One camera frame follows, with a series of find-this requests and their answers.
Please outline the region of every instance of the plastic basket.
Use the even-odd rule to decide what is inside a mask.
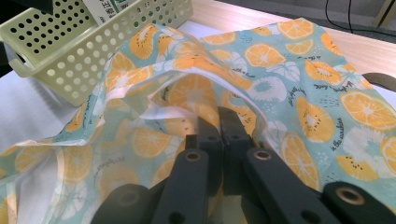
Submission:
[[[12,50],[9,64],[20,77],[81,105],[124,40],[147,23],[178,27],[191,15],[191,0],[140,0],[98,26],[81,0],[56,0],[53,15],[29,8],[1,24],[0,41]]]

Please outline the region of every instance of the papaya print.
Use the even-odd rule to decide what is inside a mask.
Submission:
[[[396,207],[396,111],[323,28],[298,19],[196,39],[149,24],[126,39],[61,133],[0,153],[0,223],[17,221],[15,180],[40,175],[50,153],[56,188],[32,222],[90,223],[114,189],[167,178],[198,118],[220,132],[219,106],[308,187],[345,181]],[[219,190],[208,211],[246,223],[240,203]]]

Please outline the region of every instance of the wooden table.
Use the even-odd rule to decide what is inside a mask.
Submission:
[[[224,32],[246,30],[289,19],[213,0],[192,0],[190,21]],[[325,28],[347,61],[361,74],[384,73],[396,77],[396,45]]]

